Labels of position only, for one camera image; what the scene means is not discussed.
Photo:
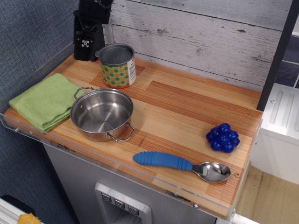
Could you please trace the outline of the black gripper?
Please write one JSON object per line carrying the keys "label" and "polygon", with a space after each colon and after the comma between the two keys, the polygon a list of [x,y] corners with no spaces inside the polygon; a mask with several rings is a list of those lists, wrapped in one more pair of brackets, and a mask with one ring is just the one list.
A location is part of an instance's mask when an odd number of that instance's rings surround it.
{"label": "black gripper", "polygon": [[113,0],[80,0],[74,15],[74,58],[95,61],[97,25],[108,24]]}

